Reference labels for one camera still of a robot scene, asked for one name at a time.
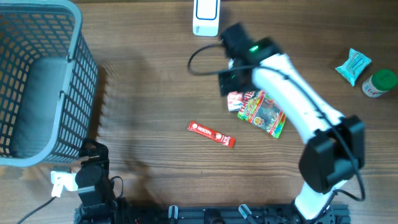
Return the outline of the small red-white snack packet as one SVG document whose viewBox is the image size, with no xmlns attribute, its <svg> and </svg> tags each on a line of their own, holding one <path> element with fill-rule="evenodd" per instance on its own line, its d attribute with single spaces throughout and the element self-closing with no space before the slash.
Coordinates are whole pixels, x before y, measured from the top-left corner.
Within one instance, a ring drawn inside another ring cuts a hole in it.
<svg viewBox="0 0 398 224">
<path fill-rule="evenodd" d="M 243 93 L 234 91 L 227 95 L 228 111 L 239 111 L 243 105 Z"/>
</svg>

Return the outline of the Haribo gummy candy bag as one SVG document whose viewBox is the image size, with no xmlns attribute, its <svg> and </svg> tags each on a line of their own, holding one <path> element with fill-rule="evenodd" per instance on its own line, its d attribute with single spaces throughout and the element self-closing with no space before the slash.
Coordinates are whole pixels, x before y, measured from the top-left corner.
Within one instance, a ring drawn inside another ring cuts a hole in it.
<svg viewBox="0 0 398 224">
<path fill-rule="evenodd" d="M 263 129 L 274 138 L 279 138 L 286 115 L 264 90 L 260 90 L 243 95 L 243 105 L 238 111 L 238 118 Z"/>
</svg>

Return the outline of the red chocolate bar wrapper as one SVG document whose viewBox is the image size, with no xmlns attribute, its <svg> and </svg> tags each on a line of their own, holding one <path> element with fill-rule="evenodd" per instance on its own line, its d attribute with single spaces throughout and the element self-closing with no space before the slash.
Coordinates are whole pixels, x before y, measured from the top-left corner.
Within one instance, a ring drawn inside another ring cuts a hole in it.
<svg viewBox="0 0 398 224">
<path fill-rule="evenodd" d="M 212 139 L 215 142 L 218 142 L 218 143 L 220 143 L 224 146 L 227 146 L 229 148 L 232 148 L 236 141 L 236 139 L 231 136 L 227 136 L 227 135 L 220 133 L 218 131 L 215 131 L 211 128 L 208 128 L 206 126 L 198 124 L 195 121 L 191 121 L 189 123 L 187 129 L 191 132 L 194 132 L 194 133 L 200 134 L 204 137 L 207 137 L 209 139 Z"/>
</svg>

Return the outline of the teal wet wipes pack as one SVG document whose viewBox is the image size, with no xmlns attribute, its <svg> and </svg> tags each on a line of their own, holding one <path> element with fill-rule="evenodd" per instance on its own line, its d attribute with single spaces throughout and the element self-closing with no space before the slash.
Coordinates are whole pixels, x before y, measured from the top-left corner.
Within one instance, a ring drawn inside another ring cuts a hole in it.
<svg viewBox="0 0 398 224">
<path fill-rule="evenodd" d="M 350 49 L 347 61 L 343 65 L 336 67 L 335 70 L 345 78 L 351 86 L 355 86 L 356 80 L 371 62 L 372 60 L 361 52 Z"/>
</svg>

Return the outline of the green-lidded Knorr jar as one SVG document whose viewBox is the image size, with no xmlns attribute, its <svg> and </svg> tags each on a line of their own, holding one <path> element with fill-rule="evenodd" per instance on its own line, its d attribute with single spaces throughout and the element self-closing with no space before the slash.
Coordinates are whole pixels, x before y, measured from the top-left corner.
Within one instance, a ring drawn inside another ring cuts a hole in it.
<svg viewBox="0 0 398 224">
<path fill-rule="evenodd" d="M 363 82 L 362 91 L 371 98 L 377 98 L 397 85 L 397 75 L 388 69 L 382 69 Z"/>
</svg>

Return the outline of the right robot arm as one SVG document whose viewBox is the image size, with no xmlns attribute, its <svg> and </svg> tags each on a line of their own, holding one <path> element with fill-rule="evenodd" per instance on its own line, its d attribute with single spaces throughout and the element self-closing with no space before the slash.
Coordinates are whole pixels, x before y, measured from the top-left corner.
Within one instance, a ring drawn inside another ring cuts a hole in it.
<svg viewBox="0 0 398 224">
<path fill-rule="evenodd" d="M 345 117 L 318 96 L 270 38 L 222 37 L 220 44 L 232 64 L 219 76 L 235 90 L 258 88 L 270 94 L 305 145 L 298 164 L 304 184 L 290 221 L 318 222 L 338 194 L 363 201 L 359 171 L 364 166 L 364 123 L 357 116 Z"/>
</svg>

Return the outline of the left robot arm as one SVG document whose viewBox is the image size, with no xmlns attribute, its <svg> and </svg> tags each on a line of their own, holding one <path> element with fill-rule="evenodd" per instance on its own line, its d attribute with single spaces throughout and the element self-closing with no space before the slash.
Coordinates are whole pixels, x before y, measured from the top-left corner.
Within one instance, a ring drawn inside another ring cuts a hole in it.
<svg viewBox="0 0 398 224">
<path fill-rule="evenodd" d="M 114 194 L 114 179 L 109 178 L 108 148 L 86 138 L 79 151 L 81 162 L 75 182 L 81 205 L 75 210 L 75 223 L 126 223 L 125 205 Z"/>
</svg>

